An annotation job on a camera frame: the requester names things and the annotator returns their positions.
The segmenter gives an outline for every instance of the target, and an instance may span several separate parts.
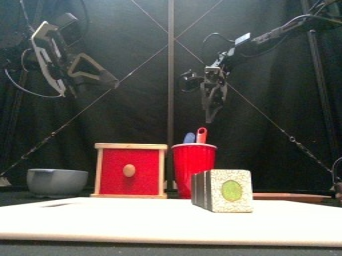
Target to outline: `bowl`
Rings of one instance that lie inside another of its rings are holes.
[[[88,180],[88,172],[65,169],[29,169],[26,186],[36,197],[76,196]]]

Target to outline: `black backdrop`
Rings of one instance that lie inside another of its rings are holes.
[[[38,1],[24,2],[33,23]],[[213,122],[205,124],[200,92],[183,93],[176,87],[177,76],[184,71],[191,68],[203,75],[203,62],[212,63],[217,51],[228,50],[224,40],[211,38],[200,61],[201,41],[209,33],[217,32],[228,39],[247,32],[257,36],[300,15],[304,2],[176,0],[171,25],[176,40],[173,56],[168,56],[167,0],[84,0],[86,9],[80,0],[44,1],[38,21],[53,22],[53,17],[70,12],[88,31],[84,52],[121,83],[77,115],[102,95],[101,88],[85,90],[76,99],[72,96],[44,99],[18,92],[1,72],[1,170],[66,124],[48,143],[6,172],[12,184],[25,184],[28,168],[66,168],[88,171],[88,185],[93,186],[94,143],[169,143],[171,63],[175,76],[171,144],[181,143],[187,132],[205,126],[208,143],[217,146],[215,167],[249,170],[255,190],[330,189],[330,173],[232,89],[228,89],[223,110]],[[18,1],[1,1],[0,10],[1,35],[25,31]],[[340,29],[318,31],[315,35],[332,122],[324,121],[326,108],[305,33],[284,40],[267,54],[247,59],[233,69],[228,81],[330,168],[340,152]],[[10,73],[16,80],[18,73]],[[42,94],[56,93],[38,70],[28,73],[25,88]]]

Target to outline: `red plastic cup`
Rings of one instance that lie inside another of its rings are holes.
[[[213,169],[216,147],[203,143],[172,146],[173,170],[179,198],[191,198],[191,176]]]

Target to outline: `knob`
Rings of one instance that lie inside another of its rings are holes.
[[[122,175],[128,178],[134,175],[134,166],[132,164],[126,164],[122,167]]]

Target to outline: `wooden board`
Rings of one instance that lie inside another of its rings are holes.
[[[342,209],[255,200],[212,213],[189,200],[70,198],[0,207],[0,239],[342,247]]]

